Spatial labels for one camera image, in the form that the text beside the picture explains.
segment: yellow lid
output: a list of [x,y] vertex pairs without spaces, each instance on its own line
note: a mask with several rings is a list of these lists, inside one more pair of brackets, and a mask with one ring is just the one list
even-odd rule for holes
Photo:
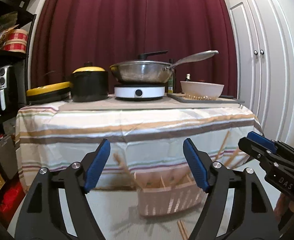
[[37,88],[27,90],[26,96],[30,97],[30,96],[40,95],[40,94],[60,90],[67,87],[69,87],[69,82],[62,82],[62,83],[47,85],[43,87],[37,87]]
[[75,72],[82,72],[82,71],[105,71],[102,67],[81,67],[76,69]]

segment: white bowl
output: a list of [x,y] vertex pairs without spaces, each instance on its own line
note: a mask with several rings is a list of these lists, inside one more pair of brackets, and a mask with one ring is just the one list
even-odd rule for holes
[[216,99],[220,97],[225,86],[220,84],[192,81],[180,81],[180,84],[182,92],[184,92],[187,97],[201,97],[202,99]]

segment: floor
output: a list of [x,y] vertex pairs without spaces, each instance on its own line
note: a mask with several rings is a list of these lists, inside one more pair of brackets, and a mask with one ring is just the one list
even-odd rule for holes
[[[237,170],[244,170],[246,167],[253,168],[261,180],[261,183],[268,194],[272,207],[274,208],[280,192],[265,182],[264,170],[256,160],[250,161]],[[60,189],[60,201],[63,211],[63,218],[68,233],[75,235],[67,206],[67,200],[63,189]],[[137,211],[137,194],[128,191],[91,191],[87,194],[89,206],[95,219],[106,239],[172,239],[181,240],[177,226],[177,220],[184,221],[186,228],[191,233],[201,213],[203,203],[196,208],[181,212],[175,215],[162,218],[144,219]],[[218,235],[225,233],[228,226],[230,211],[232,208],[233,190],[229,190],[224,216],[220,225]],[[16,222],[20,207],[15,213],[8,231],[12,236],[15,232]]]

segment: pan handle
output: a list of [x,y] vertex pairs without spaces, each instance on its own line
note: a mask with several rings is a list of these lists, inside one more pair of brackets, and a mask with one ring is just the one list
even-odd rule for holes
[[166,71],[168,69],[173,70],[174,67],[183,64],[183,63],[189,63],[189,62],[197,62],[197,61],[202,61],[205,60],[207,58],[212,57],[215,54],[219,54],[219,51],[217,50],[208,50],[208,51],[204,51],[204,52],[199,52],[193,55],[190,55],[188,57],[184,57],[180,60],[178,60],[176,63],[170,65],[170,66],[165,66],[163,67],[163,71]]
[[147,57],[149,57],[149,56],[166,54],[167,52],[168,52],[167,50],[162,50],[162,51],[156,51],[156,52],[149,52],[149,53],[139,54],[138,55],[138,59],[146,60]]

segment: wooden skewer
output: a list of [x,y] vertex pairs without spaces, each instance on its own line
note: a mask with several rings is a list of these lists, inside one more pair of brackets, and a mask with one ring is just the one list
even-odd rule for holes
[[191,178],[189,177],[189,175],[186,175],[187,179],[189,180],[189,182],[191,182]]
[[124,161],[120,158],[120,156],[117,153],[113,154],[114,160],[118,163],[118,165],[124,170],[125,173],[127,173],[132,181],[135,183],[135,185],[139,188],[143,188],[143,185],[135,179],[135,176],[133,174],[130,173],[127,165],[124,163]]
[[217,156],[215,157],[214,162],[215,162],[216,160],[219,159],[220,154],[221,154],[221,152],[222,152],[222,150],[223,150],[223,148],[224,148],[224,146],[225,146],[225,144],[226,144],[226,141],[227,141],[227,138],[228,138],[228,136],[229,136],[229,133],[230,133],[230,131],[227,131],[227,134],[226,134],[226,136],[225,136],[225,138],[224,138],[224,141],[222,142],[222,145],[221,145],[221,147],[220,147],[220,149],[219,149],[219,152],[218,152]]
[[224,163],[224,166],[228,167],[232,163],[234,158],[238,155],[239,152],[240,152],[240,150],[237,147],[237,149],[234,150],[233,154],[229,157],[229,159]]
[[180,231],[182,239],[183,240],[188,240],[189,234],[187,232],[187,229],[186,229],[186,226],[185,226],[184,222],[181,221],[181,220],[178,220],[177,224],[178,224],[179,231]]
[[178,180],[176,183],[172,183],[171,187],[173,188],[173,187],[175,187],[176,185],[179,185],[179,184],[183,181],[184,177],[188,176],[189,173],[190,173],[190,170],[188,170],[188,171],[185,173],[185,175],[183,175],[183,176],[181,177],[181,179]]
[[163,178],[162,178],[161,175],[160,175],[160,180],[161,180],[161,184],[162,184],[162,186],[165,188],[166,186],[165,186],[165,183],[163,182]]
[[236,162],[232,167],[230,167],[230,169],[233,170],[234,168],[238,167],[239,164],[242,163],[242,162],[243,162],[243,160],[240,160],[240,161]]

